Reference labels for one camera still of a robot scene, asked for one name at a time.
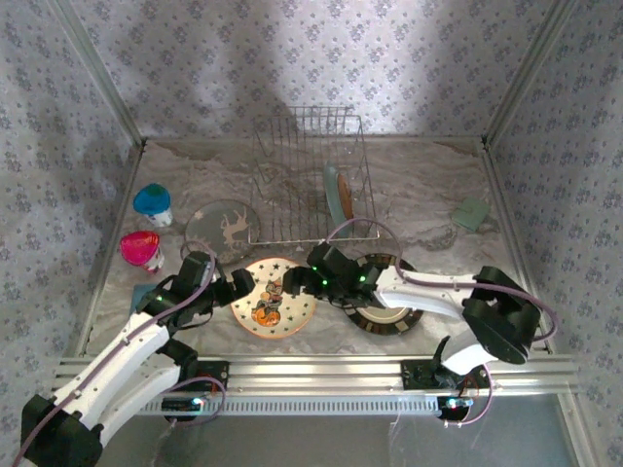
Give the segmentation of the white orange cat plate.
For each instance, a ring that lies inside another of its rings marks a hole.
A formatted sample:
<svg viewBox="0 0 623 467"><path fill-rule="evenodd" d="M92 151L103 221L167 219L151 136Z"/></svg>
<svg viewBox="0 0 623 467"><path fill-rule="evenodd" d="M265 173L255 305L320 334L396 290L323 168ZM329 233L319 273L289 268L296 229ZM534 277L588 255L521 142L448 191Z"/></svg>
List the white orange cat plate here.
<svg viewBox="0 0 623 467"><path fill-rule="evenodd" d="M283 339L301 330L311 320L316 299L293 296L283 289L283 277L298 267L290 259L271 257L258 260L245 269L255 287L246 297L230 304L233 316L245 330L262 339Z"/></svg>

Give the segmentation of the dark striped rim plate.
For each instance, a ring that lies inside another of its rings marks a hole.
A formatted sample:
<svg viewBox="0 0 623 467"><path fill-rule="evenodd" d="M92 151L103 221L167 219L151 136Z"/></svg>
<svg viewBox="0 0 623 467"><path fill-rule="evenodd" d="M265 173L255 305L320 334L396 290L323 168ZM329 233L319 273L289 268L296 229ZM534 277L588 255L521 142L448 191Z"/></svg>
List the dark striped rim plate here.
<svg viewBox="0 0 623 467"><path fill-rule="evenodd" d="M395 255L387 253L370 253L359 257L356 261L360 266L393 266ZM416 271L413 265L405 260L400 261L405 271ZM361 330L378 336L396 336L413 329L423 316L423 311L412 307L395 308L345 308L348 319Z"/></svg>

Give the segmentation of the grey glass reindeer plate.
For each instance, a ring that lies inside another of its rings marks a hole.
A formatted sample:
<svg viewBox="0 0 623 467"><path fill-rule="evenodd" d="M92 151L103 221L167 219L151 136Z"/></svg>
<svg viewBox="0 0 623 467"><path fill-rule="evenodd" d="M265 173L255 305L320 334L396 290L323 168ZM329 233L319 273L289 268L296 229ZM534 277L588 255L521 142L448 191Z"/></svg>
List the grey glass reindeer plate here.
<svg viewBox="0 0 623 467"><path fill-rule="evenodd" d="M210 248L223 265L237 263L247 256L260 233L260 219L247 204L232 200L212 201L190 218L184 246Z"/></svg>

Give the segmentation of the light blue plate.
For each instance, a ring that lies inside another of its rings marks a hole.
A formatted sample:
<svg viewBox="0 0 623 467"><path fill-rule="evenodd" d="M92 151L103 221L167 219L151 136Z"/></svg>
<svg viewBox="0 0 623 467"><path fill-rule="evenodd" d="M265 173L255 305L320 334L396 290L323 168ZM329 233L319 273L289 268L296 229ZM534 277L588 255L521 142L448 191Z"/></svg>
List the light blue plate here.
<svg viewBox="0 0 623 467"><path fill-rule="evenodd" d="M325 163L322 177L329 212L338 227L354 217L351 188L345 174L331 162Z"/></svg>

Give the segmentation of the blue sponge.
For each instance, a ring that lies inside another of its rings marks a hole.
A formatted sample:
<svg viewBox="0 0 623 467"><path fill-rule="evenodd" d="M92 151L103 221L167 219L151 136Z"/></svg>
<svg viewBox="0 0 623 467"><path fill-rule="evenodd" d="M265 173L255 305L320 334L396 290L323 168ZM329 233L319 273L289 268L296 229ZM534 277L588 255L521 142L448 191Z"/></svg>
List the blue sponge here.
<svg viewBox="0 0 623 467"><path fill-rule="evenodd" d="M129 306L129 314L133 314L136 311L137 306L144 297L145 294L152 291L155 288L154 284L136 284L132 290L132 296Z"/></svg>

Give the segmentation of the pink lid cup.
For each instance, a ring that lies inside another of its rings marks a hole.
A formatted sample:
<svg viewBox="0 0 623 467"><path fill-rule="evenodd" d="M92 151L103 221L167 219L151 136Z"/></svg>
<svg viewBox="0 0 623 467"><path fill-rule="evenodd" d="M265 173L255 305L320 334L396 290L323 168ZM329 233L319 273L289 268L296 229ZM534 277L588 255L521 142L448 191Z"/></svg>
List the pink lid cup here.
<svg viewBox="0 0 623 467"><path fill-rule="evenodd" d="M136 231L123 236L120 252L127 263L151 274L157 273L165 261L160 236L151 231Z"/></svg>

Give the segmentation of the blue lid cup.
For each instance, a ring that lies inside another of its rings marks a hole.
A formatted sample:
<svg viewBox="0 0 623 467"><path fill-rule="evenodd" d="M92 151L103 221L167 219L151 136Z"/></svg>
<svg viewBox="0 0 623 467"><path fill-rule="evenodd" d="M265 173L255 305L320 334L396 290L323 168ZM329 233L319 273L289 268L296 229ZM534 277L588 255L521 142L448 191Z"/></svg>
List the blue lid cup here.
<svg viewBox="0 0 623 467"><path fill-rule="evenodd" d="M170 193L160 184L143 187L134 197L132 207L157 228L169 227L173 223Z"/></svg>

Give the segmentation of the left circuit board with LED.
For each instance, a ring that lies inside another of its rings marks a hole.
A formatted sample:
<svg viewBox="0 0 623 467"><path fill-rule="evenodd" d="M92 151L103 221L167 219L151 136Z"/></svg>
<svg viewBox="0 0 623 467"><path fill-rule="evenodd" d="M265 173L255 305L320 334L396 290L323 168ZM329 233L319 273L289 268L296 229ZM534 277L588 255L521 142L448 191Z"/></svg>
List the left circuit board with LED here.
<svg viewBox="0 0 623 467"><path fill-rule="evenodd" d="M164 412L201 413L204 406L205 399L202 397L164 397L161 402Z"/></svg>

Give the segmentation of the circuit board with led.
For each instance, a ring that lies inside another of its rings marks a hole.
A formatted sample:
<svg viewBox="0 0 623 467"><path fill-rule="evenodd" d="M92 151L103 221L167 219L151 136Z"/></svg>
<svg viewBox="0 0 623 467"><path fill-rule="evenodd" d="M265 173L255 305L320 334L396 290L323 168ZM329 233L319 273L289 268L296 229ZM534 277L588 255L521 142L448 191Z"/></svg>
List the circuit board with led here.
<svg viewBox="0 0 623 467"><path fill-rule="evenodd" d="M440 410L438 418L448 422L464 423L473 404L473 399L468 397L438 397L437 405Z"/></svg>
<svg viewBox="0 0 623 467"><path fill-rule="evenodd" d="M164 397L161 402L164 412L201 413L204 406L205 399L202 397Z"/></svg>

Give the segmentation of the green sponge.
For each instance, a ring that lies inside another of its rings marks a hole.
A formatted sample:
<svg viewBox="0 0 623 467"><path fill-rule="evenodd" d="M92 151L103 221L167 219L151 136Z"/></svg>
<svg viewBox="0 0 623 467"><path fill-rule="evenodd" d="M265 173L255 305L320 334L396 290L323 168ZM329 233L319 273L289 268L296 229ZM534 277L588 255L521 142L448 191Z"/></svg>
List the green sponge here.
<svg viewBox="0 0 623 467"><path fill-rule="evenodd" d="M451 215L460 227L475 233L490 213L490 206L478 198L465 198Z"/></svg>

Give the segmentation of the right circuit board with LED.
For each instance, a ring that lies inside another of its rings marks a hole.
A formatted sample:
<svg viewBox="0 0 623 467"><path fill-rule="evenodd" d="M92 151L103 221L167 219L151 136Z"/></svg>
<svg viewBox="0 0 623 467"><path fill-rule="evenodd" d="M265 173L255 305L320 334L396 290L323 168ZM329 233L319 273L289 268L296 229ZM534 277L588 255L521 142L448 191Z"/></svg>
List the right circuit board with LED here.
<svg viewBox="0 0 623 467"><path fill-rule="evenodd" d="M468 397L438 397L437 405L440 410L438 418L448 422L464 423L473 404L473 399Z"/></svg>

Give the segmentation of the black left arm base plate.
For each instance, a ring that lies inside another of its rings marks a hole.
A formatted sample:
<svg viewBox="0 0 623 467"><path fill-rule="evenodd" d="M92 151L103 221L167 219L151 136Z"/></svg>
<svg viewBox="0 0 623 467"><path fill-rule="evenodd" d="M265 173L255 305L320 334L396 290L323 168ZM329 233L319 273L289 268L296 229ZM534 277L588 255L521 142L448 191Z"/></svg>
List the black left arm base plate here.
<svg viewBox="0 0 623 467"><path fill-rule="evenodd" d="M198 360L182 369L177 387L172 386L166 391L213 393L218 390L218 385L207 379L210 377L218 380L224 387L227 387L229 371L230 362L227 360Z"/></svg>

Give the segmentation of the aluminium mounting rail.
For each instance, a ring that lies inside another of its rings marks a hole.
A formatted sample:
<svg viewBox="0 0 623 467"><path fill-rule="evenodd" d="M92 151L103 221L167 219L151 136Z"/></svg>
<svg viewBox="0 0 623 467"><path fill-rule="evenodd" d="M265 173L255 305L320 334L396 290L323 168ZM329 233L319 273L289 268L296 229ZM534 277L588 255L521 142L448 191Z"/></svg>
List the aluminium mounting rail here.
<svg viewBox="0 0 623 467"><path fill-rule="evenodd" d="M243 396L385 395L404 393L404 355L223 355L228 391ZM575 393L577 367L567 355L536 352L528 363L488 365L494 394Z"/></svg>

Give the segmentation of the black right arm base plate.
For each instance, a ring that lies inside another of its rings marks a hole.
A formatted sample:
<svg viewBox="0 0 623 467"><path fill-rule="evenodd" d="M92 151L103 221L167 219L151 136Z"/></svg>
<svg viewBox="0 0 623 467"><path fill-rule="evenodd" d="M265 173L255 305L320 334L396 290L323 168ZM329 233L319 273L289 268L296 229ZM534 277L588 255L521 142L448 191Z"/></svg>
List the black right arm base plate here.
<svg viewBox="0 0 623 467"><path fill-rule="evenodd" d="M447 389L487 387L485 374L474 370L465 376L458 375L432 360L402 360L400 372L405 390Z"/></svg>

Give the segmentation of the aluminium frame post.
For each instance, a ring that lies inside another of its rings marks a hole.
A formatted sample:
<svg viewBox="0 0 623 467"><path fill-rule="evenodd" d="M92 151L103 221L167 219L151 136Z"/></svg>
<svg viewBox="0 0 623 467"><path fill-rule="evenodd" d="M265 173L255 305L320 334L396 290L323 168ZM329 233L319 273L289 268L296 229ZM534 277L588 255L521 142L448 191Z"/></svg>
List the aluminium frame post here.
<svg viewBox="0 0 623 467"><path fill-rule="evenodd" d="M510 85L497 105L485 133L486 150L494 148L512 122L520 104L537 76L539 69L556 45L566 23L572 16L578 0L552 0L543 21L534 32Z"/></svg>
<svg viewBox="0 0 623 467"><path fill-rule="evenodd" d="M144 138L70 1L46 1L123 132L134 146L141 147Z"/></svg>

